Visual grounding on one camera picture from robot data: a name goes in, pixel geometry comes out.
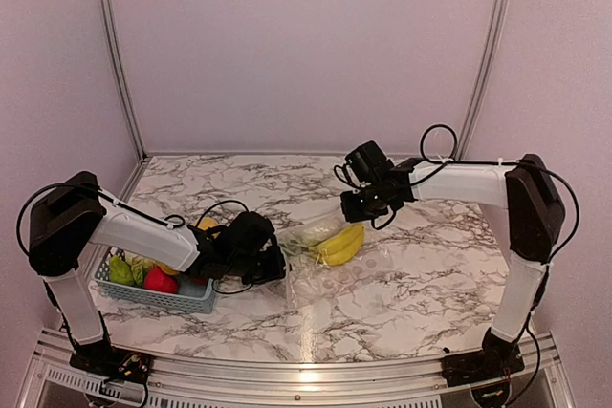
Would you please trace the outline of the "yellow fake banana bunch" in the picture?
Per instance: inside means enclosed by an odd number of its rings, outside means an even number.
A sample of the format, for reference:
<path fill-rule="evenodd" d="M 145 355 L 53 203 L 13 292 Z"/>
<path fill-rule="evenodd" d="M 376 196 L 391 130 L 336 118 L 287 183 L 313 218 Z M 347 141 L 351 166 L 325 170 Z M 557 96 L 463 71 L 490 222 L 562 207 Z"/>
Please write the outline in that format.
<path fill-rule="evenodd" d="M 354 258 L 364 240 L 363 224 L 352 224 L 330 239 L 311 247 L 309 256 L 317 263 L 335 267 Z"/>

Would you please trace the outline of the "yellow fake fruit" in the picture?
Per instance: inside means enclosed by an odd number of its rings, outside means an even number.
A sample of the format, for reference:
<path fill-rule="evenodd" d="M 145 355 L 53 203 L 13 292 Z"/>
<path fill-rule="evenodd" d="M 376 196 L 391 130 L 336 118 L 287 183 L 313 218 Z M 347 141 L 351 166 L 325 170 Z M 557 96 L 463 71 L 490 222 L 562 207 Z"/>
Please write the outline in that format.
<path fill-rule="evenodd" d="M 208 239 L 216 238 L 223 229 L 223 227 L 215 219 L 208 216 L 198 220 L 193 227 L 196 235 L 206 237 Z"/>

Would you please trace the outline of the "white fake radish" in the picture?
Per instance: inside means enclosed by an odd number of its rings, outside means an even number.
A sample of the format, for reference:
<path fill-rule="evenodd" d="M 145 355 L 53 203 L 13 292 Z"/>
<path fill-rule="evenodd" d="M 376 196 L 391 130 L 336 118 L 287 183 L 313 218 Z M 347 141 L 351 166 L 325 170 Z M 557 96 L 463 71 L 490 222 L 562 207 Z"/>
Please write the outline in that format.
<path fill-rule="evenodd" d="M 306 224 L 300 233 L 301 241 L 307 246 L 315 246 L 337 235 L 345 227 L 340 217 L 328 216 Z"/>

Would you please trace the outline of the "clear zip top bag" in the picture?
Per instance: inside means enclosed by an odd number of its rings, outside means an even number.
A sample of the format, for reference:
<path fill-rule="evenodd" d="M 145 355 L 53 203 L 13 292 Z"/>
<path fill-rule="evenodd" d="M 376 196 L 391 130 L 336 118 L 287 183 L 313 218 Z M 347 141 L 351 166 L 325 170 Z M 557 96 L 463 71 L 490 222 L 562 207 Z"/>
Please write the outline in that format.
<path fill-rule="evenodd" d="M 277 240 L 288 273 L 270 292 L 291 309 L 340 296 L 395 270 L 373 230 L 347 223 L 339 208 L 280 230 Z"/>

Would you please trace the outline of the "yellow fake bell pepper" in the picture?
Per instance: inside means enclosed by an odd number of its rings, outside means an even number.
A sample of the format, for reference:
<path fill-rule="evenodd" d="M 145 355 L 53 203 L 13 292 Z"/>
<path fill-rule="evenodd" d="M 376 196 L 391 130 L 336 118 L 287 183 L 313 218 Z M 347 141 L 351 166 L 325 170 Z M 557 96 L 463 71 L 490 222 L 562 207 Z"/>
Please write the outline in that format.
<path fill-rule="evenodd" d="M 158 263 L 157 267 L 165 274 L 169 275 L 169 276 L 177 276 L 180 274 L 180 272 L 174 268 L 169 267 L 166 264 L 163 263 Z"/>

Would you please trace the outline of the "red fake apple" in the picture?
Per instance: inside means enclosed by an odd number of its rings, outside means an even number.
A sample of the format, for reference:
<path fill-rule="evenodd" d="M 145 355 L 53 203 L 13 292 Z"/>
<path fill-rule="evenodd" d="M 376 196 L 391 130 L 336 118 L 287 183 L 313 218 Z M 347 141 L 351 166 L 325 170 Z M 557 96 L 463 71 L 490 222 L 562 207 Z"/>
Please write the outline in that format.
<path fill-rule="evenodd" d="M 155 292 L 177 294 L 179 283 L 174 276 L 166 274 L 160 268 L 151 269 L 144 278 L 143 287 Z"/>
<path fill-rule="evenodd" d="M 190 280 L 191 280 L 193 283 L 198 284 L 198 285 L 201 285 L 201 286 L 206 286 L 206 285 L 208 284 L 208 279 L 206 279 L 206 278 L 199 278 L 199 277 L 196 277 L 196 278 L 191 278 Z"/>

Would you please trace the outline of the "white green fake cabbage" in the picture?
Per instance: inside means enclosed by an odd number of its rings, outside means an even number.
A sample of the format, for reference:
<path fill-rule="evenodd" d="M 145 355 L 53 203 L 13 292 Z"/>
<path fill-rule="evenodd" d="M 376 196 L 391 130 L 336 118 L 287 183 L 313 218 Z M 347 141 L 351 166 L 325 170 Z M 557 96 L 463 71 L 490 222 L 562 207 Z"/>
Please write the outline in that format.
<path fill-rule="evenodd" d="M 157 266 L 156 262 L 140 255 L 126 253 L 125 261 L 131 269 L 134 283 L 137 287 L 142 287 L 144 279 L 150 270 Z"/>

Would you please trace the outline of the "green fake pear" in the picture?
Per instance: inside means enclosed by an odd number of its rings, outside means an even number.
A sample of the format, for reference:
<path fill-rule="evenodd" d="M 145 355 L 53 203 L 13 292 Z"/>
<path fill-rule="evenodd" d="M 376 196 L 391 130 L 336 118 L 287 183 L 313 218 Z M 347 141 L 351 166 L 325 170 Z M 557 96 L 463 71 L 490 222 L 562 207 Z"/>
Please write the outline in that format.
<path fill-rule="evenodd" d="M 109 260 L 109 281 L 129 287 L 135 285 L 131 267 L 119 255 L 112 255 Z"/>

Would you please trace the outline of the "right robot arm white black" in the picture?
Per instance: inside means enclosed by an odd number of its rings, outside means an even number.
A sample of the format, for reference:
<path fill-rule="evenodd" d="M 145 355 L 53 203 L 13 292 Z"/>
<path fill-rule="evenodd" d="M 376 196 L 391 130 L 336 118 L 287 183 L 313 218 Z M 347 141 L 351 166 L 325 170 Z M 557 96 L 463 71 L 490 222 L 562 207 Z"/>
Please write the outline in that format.
<path fill-rule="evenodd" d="M 370 140 L 333 168 L 346 185 L 340 209 L 349 224 L 393 229 L 398 213 L 421 201 L 478 205 L 497 242 L 505 242 L 508 276 L 501 302 L 473 368 L 493 377 L 511 361 L 546 290 L 557 254 L 579 229 L 579 200 L 572 186 L 526 154 L 513 161 L 459 161 L 453 153 L 433 159 L 425 153 L 394 163 Z"/>

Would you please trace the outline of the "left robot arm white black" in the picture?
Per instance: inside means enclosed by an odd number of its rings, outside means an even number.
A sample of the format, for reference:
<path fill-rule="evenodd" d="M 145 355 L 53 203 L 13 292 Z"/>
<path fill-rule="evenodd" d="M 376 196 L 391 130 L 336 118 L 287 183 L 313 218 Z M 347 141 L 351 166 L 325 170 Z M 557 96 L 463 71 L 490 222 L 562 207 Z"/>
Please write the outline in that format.
<path fill-rule="evenodd" d="M 121 360 L 78 272 L 79 258 L 90 247 L 118 248 L 192 279 L 236 277 L 246 287 L 281 280 L 288 270 L 272 222 L 254 211 L 207 229 L 180 224 L 120 200 L 89 171 L 35 191 L 18 211 L 15 233 L 60 312 L 73 349 L 102 375 L 113 374 Z"/>

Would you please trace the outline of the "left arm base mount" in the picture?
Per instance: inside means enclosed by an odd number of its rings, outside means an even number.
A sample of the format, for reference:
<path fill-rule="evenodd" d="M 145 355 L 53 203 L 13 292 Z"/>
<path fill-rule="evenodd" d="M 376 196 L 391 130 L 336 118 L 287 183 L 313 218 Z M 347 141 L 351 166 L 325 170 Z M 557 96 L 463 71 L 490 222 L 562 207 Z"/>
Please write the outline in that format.
<path fill-rule="evenodd" d="M 128 381 L 144 385 L 148 382 L 152 355 L 114 346 L 105 327 L 101 339 L 81 344 L 68 333 L 73 346 L 70 365 L 90 374 L 103 376 L 106 382 Z"/>

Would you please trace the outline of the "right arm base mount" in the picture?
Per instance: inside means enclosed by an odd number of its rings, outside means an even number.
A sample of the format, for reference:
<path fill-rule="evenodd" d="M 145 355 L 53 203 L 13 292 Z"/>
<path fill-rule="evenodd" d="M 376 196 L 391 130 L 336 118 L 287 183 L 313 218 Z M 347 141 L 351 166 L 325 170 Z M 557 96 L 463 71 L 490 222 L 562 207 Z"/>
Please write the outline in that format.
<path fill-rule="evenodd" d="M 482 347 L 473 352 L 447 354 L 442 360 L 442 377 L 448 387 L 510 376 L 525 369 L 518 340 L 505 341 L 488 329 Z"/>

